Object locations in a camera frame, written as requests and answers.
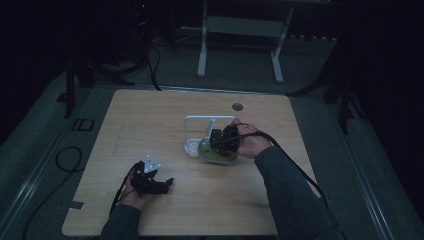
person's right hand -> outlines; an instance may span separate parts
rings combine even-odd
[[[242,124],[242,122],[238,118],[235,118],[231,125],[237,125],[239,135],[254,133],[258,131],[258,129],[253,125]],[[240,156],[254,159],[259,155],[259,153],[271,146],[271,142],[261,136],[243,137],[240,139],[240,146],[238,148],[237,153]]]

sleeve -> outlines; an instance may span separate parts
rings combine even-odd
[[[119,204],[102,229],[101,240],[137,240],[141,212],[137,208]]]
[[[255,164],[264,179],[280,240],[342,239],[341,230],[327,207],[278,147],[263,150]]]

person's left hand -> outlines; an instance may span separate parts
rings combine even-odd
[[[118,204],[125,204],[131,207],[135,207],[140,211],[143,211],[143,209],[146,207],[148,202],[150,202],[152,199],[155,198],[155,195],[153,194],[143,194],[142,197],[139,197],[133,186],[131,186],[131,177],[127,179],[125,182],[125,188],[121,193],[121,196],[123,197],[121,200],[119,200]]]

gray sleeve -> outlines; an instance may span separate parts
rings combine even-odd
[[[264,179],[280,240],[342,239],[329,210],[279,148],[265,149],[255,164]]]
[[[141,212],[137,208],[119,204],[102,229],[101,240],[137,240]]]

gray carpet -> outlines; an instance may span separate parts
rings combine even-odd
[[[186,36],[191,35],[182,33],[182,38]],[[219,44],[211,42],[206,77],[199,79],[196,76],[199,56],[196,33],[177,44],[176,50],[162,44],[161,39],[158,39],[156,47],[161,56],[157,72],[159,85],[164,90],[186,87],[285,94],[313,82],[334,46],[334,42],[322,40],[307,42],[289,39],[285,42],[280,57],[285,82],[277,84],[268,52],[245,47],[230,49],[222,41]],[[155,54],[154,51],[151,52],[153,63],[157,59]],[[126,79],[136,82],[131,88],[152,89],[145,72],[126,76]],[[65,120],[64,104],[55,102],[58,94],[65,88],[64,75],[59,76],[0,149],[0,215],[5,216],[11,212],[17,214],[16,221],[11,223],[12,231],[5,239],[21,238],[29,216],[57,184],[66,178],[67,173],[58,169],[54,159],[61,149],[79,147],[82,150],[81,166],[85,165],[113,93],[122,88],[101,77],[97,80],[94,89],[77,87],[77,109],[71,119]],[[318,184],[326,193],[330,208],[344,229],[347,239],[424,239],[424,227],[403,192],[369,122],[361,118],[350,119],[349,135],[344,136],[336,121],[339,106],[328,105],[321,100],[324,90],[325,88],[318,89],[301,98],[291,98],[291,102]],[[72,131],[76,118],[95,120],[94,129]],[[72,168],[77,162],[78,154],[68,150],[60,159],[66,168]],[[46,161],[46,170],[40,176],[42,181],[31,201],[23,206],[22,212],[10,210],[20,187],[40,161]],[[363,170],[372,189],[371,193],[383,212],[389,236],[384,236],[384,232],[376,227],[378,223],[375,224],[371,217],[372,208],[364,198],[367,193],[358,180],[357,166]],[[32,219],[26,239],[71,239],[62,234],[61,226],[81,175],[82,173],[76,173],[71,176],[43,205]],[[208,239],[240,238],[215,236]]]

